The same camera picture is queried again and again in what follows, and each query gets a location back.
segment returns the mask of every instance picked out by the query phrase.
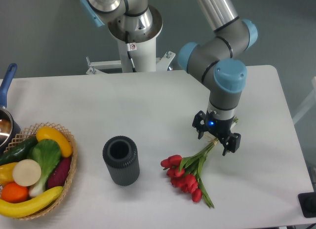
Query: black cup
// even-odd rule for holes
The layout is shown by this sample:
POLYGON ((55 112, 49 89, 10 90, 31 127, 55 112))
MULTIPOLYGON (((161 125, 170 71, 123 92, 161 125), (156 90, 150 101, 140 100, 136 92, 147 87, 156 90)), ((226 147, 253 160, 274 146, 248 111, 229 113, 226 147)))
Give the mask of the black cup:
POLYGON ((133 140, 116 136, 106 142, 103 159, 112 180, 120 186, 133 184, 139 176, 137 147, 133 140))

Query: fruit basket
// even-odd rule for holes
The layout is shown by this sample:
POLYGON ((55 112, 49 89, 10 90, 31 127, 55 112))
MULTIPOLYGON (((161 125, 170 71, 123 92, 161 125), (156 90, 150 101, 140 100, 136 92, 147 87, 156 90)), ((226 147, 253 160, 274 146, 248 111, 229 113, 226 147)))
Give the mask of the fruit basket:
MULTIPOLYGON (((77 150, 77 145, 76 145, 74 136, 71 134, 71 132, 68 129, 61 126, 60 124, 49 123, 49 122, 40 123, 40 124, 31 125, 30 127, 25 128, 24 130, 21 130, 21 132, 17 134, 15 138, 12 139, 11 143, 8 145, 4 153, 6 153, 7 151, 10 151, 13 147, 19 145, 19 143, 23 142, 24 140, 32 136, 35 136, 36 132, 43 126, 48 126, 48 127, 58 130, 70 143, 70 146, 72 148, 72 153, 70 156, 71 157, 70 170, 68 172, 65 184, 63 185, 61 194, 54 201, 52 201, 46 207, 38 210, 35 213, 32 213, 25 217, 18 217, 17 219, 19 220, 30 220, 30 219, 38 218, 38 217, 46 215, 47 213, 52 211, 54 208, 56 208, 56 206, 59 205, 60 202, 65 197, 76 171, 78 150, 77 150)), ((3 186, 0 185, 0 195, 1 195, 2 189, 3 189, 3 186)))

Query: blue pot handle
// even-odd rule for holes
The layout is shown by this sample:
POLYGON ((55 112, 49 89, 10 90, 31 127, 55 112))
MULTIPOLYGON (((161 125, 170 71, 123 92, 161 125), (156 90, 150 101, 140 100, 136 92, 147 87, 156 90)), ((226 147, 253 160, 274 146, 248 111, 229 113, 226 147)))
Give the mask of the blue pot handle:
POLYGON ((8 70, 5 73, 4 79, 0 86, 0 107, 6 107, 6 97, 17 68, 18 66, 16 64, 10 64, 8 70))

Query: blue joint cap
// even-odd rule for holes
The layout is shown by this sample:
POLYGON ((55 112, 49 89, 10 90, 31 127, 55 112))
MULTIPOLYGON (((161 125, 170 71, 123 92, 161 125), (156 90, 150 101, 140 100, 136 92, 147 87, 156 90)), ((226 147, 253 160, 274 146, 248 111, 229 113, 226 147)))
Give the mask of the blue joint cap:
POLYGON ((195 42, 189 42, 187 44, 185 44, 181 50, 179 51, 178 54, 178 64, 179 66, 184 69, 186 72, 188 72, 188 62, 189 62, 189 58, 190 55, 192 54, 194 48, 197 46, 198 44, 195 42))
POLYGON ((80 4, 84 9, 87 16, 93 21, 94 25, 99 27, 104 26, 104 23, 100 20, 100 18, 96 15, 93 9, 90 7, 89 3, 86 0, 80 0, 80 4))
POLYGON ((249 30, 249 45, 247 47, 247 49, 248 49, 258 39, 258 30, 257 30, 256 25, 254 25, 250 20, 243 19, 242 21, 247 25, 248 30, 249 30))
POLYGON ((247 67, 240 60, 219 61, 214 68, 217 85, 228 93, 239 93, 246 85, 247 67))

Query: black cable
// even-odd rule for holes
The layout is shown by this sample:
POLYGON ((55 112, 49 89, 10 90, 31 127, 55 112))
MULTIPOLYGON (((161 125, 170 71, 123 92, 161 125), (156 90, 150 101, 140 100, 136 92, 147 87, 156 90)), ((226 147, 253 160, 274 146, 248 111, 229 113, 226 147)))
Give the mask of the black cable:
POLYGON ((312 229, 314 226, 316 226, 316 223, 311 224, 309 227, 305 228, 305 229, 312 229))

